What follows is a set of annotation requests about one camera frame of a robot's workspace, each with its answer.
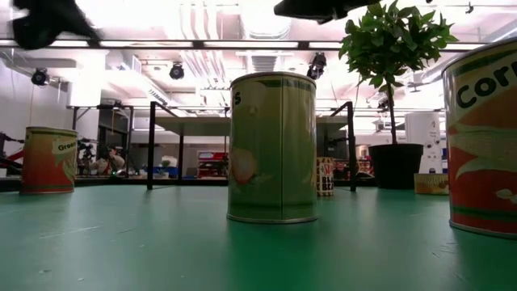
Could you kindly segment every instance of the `white pillar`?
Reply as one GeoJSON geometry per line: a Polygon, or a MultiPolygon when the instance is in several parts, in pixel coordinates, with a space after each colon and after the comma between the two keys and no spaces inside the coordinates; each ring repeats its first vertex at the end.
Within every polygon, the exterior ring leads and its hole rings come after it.
{"type": "Polygon", "coordinates": [[[442,173],[438,112],[406,114],[406,142],[423,145],[420,173],[442,173]]]}
{"type": "MultiPolygon", "coordinates": [[[[78,60],[78,76],[69,84],[69,106],[97,106],[106,82],[107,51],[89,51],[78,60]]],[[[85,110],[78,111],[78,117],[85,110]]],[[[77,120],[76,129],[80,138],[97,139],[99,131],[99,110],[91,109],[77,120]]]]}

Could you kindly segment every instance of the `ceiling duct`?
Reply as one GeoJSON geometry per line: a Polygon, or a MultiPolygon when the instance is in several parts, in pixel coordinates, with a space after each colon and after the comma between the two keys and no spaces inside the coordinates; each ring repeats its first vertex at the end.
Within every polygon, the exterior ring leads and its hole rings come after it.
{"type": "MultiPolygon", "coordinates": [[[[291,29],[291,19],[276,16],[271,6],[266,3],[244,1],[241,4],[241,25],[245,40],[285,40],[291,29]]],[[[284,58],[280,56],[261,56],[259,52],[246,57],[248,72],[271,72],[280,70],[284,58]]]]}

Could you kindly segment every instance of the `ceiling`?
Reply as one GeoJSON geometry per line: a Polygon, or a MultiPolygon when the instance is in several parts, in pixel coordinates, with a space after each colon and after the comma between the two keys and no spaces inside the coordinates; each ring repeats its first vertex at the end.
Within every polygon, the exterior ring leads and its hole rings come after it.
{"type": "MultiPolygon", "coordinates": [[[[324,25],[313,21],[276,17],[272,7],[279,0],[212,0],[212,1],[167,1],[147,0],[145,5],[138,0],[77,0],[89,20],[109,40],[332,40],[345,36],[347,19],[324,25]]],[[[8,0],[0,0],[0,35],[9,37],[8,20],[20,15],[11,14],[8,0]]],[[[450,23],[452,34],[462,43],[486,43],[509,36],[517,30],[517,0],[465,1],[401,0],[399,7],[417,5],[422,13],[440,11],[450,23]],[[469,14],[469,3],[473,11],[469,14]]],[[[365,8],[351,11],[349,19],[358,19],[365,8]]],[[[22,53],[29,58],[55,58],[76,60],[79,64],[88,62],[85,49],[44,49],[22,53]]],[[[148,105],[152,99],[146,93],[152,86],[164,93],[171,104],[221,108],[229,103],[229,83],[237,77],[257,70],[284,70],[306,74],[314,52],[253,52],[243,48],[235,51],[178,51],[178,50],[124,50],[107,53],[107,84],[103,97],[123,99],[125,103],[148,105]],[[132,65],[138,61],[136,68],[132,65]],[[119,71],[117,62],[123,61],[128,69],[136,72],[119,71]],[[172,80],[169,77],[173,63],[182,62],[184,78],[172,80]]],[[[336,52],[326,52],[327,67],[317,80],[317,108],[319,114],[328,115],[330,108],[336,108],[345,101],[356,102],[358,124],[371,124],[384,114],[375,110],[379,96],[376,91],[363,84],[355,86],[358,74],[348,73],[346,61],[339,60],[336,52]]],[[[443,107],[442,85],[439,81],[440,65],[456,57],[455,53],[443,53],[440,60],[431,64],[425,72],[409,72],[401,78],[405,87],[397,90],[396,108],[399,120],[405,112],[412,110],[437,109],[443,107]]],[[[77,75],[74,68],[49,69],[54,77],[73,81],[77,75]]],[[[188,115],[221,115],[222,110],[189,110],[188,115]]]]}

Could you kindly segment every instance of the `printed onion image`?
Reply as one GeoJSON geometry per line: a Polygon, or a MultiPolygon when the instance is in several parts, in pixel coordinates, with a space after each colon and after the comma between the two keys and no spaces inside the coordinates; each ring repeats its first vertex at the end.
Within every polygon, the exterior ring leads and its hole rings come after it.
{"type": "Polygon", "coordinates": [[[229,158],[235,181],[239,184],[249,183],[257,171],[257,163],[253,154],[249,150],[234,148],[229,158]]]}

